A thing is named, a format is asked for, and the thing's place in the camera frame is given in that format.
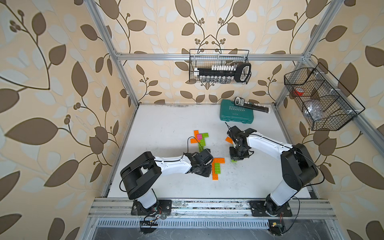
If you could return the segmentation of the green brick long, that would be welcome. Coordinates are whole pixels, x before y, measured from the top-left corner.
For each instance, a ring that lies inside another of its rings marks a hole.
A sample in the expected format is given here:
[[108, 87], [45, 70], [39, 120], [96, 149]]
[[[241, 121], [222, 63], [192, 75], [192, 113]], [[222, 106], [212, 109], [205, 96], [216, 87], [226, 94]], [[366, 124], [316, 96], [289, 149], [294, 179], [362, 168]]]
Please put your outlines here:
[[201, 140], [200, 140], [200, 145], [201, 145], [202, 147], [205, 147], [205, 146], [206, 146], [206, 141], [205, 141], [205, 139], [201, 139]]
[[214, 169], [215, 169], [216, 175], [221, 174], [221, 164], [220, 163], [214, 163]]

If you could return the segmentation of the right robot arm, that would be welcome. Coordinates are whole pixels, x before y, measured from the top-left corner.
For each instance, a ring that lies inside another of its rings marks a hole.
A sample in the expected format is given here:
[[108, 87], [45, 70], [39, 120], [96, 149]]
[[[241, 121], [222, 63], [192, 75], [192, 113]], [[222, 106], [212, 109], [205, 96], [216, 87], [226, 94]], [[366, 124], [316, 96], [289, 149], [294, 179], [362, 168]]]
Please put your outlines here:
[[233, 141], [230, 157], [234, 161], [249, 158], [259, 150], [281, 161], [283, 180], [266, 197], [265, 206], [278, 208], [286, 204], [301, 189], [310, 185], [318, 176], [319, 170], [303, 144], [291, 145], [273, 140], [256, 130], [248, 128], [241, 131], [238, 127], [229, 127], [227, 135]]

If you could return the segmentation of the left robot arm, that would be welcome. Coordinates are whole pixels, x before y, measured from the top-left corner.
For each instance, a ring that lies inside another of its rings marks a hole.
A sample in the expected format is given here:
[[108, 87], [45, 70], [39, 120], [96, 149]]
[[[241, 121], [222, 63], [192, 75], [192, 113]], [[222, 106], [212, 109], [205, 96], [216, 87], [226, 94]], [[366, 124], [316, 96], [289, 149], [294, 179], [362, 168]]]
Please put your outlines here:
[[121, 170], [119, 188], [127, 193], [130, 200], [138, 201], [147, 210], [159, 204], [152, 186], [160, 176], [195, 174], [208, 178], [213, 161], [209, 149], [171, 158], [155, 157], [151, 152], [144, 152]]

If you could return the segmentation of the green tool case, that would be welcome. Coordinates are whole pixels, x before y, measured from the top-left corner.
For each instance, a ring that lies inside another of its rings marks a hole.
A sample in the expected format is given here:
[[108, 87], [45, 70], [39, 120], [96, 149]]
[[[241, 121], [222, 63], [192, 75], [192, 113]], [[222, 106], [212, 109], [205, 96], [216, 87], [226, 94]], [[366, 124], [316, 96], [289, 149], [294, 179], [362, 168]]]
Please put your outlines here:
[[222, 100], [220, 106], [220, 120], [251, 124], [254, 121], [254, 113], [251, 109], [236, 106], [231, 100]]

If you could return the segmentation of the clear plastic bag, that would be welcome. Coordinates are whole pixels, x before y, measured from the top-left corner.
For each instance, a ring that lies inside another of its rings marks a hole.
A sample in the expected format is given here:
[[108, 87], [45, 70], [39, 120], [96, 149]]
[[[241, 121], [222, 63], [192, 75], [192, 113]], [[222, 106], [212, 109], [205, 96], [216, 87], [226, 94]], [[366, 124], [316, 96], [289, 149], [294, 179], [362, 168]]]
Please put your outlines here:
[[304, 102], [304, 117], [309, 121], [320, 121], [326, 118], [322, 104], [319, 100], [308, 100]]

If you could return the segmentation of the red tape roll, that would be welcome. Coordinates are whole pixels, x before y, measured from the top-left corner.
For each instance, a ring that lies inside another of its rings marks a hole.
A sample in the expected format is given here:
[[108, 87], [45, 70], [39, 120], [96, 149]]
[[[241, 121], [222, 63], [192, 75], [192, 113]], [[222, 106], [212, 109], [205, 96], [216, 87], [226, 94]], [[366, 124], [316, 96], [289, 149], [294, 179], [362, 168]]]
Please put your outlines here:
[[305, 93], [305, 90], [302, 88], [294, 88], [293, 94], [294, 96], [300, 97]]

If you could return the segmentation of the socket rail on case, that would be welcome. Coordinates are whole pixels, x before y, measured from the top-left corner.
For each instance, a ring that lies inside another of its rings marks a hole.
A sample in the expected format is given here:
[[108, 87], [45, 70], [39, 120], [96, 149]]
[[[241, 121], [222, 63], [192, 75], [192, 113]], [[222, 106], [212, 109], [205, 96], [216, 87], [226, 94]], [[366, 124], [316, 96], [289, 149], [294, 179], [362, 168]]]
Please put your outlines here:
[[243, 107], [243, 108], [247, 108], [247, 109], [251, 109], [254, 111], [259, 111], [259, 112], [263, 112], [263, 113], [267, 113], [267, 114], [270, 113], [270, 108], [265, 107], [265, 106], [261, 106], [260, 104], [254, 104], [251, 102], [247, 102], [245, 99], [240, 98], [240, 97], [235, 98], [234, 104], [235, 104], [235, 106], [238, 106], [238, 107]]

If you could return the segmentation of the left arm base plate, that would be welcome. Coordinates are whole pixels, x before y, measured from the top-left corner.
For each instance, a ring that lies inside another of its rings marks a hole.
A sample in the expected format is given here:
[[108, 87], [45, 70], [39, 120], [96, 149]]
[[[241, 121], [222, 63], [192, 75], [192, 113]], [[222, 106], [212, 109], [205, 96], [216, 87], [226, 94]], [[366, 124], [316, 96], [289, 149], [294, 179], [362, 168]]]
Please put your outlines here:
[[132, 216], [149, 216], [160, 215], [166, 218], [171, 214], [172, 200], [158, 200], [152, 207], [146, 209], [138, 200], [134, 200], [131, 215]]

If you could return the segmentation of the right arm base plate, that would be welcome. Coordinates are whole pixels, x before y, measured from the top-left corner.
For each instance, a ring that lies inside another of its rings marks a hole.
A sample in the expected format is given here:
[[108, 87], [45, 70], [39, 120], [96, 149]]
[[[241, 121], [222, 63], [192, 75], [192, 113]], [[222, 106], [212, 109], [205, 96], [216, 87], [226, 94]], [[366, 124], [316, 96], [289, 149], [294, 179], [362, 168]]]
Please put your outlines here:
[[289, 203], [276, 205], [272, 200], [249, 201], [253, 217], [292, 217], [293, 213]]

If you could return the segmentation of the socket rail in basket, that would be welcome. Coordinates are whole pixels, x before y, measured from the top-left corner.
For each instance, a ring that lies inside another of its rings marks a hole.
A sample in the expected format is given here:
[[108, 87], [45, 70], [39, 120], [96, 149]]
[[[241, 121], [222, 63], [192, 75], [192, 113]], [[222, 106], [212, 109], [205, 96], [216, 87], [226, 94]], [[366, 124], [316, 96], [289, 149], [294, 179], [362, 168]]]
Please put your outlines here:
[[250, 63], [212, 65], [210, 68], [193, 68], [192, 78], [202, 83], [247, 84], [252, 76]]

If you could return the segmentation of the aluminium front rail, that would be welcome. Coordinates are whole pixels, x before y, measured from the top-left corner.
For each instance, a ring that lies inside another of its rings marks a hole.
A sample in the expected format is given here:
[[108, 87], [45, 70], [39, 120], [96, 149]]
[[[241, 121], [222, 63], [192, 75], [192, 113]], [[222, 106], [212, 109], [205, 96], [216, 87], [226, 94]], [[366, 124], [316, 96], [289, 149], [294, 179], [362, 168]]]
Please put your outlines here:
[[327, 200], [292, 199], [282, 213], [270, 216], [262, 210], [259, 199], [159, 199], [160, 207], [142, 211], [136, 201], [127, 198], [96, 198], [89, 217], [128, 218], [160, 214], [166, 218], [198, 219], [279, 219], [335, 220], [337, 218]]

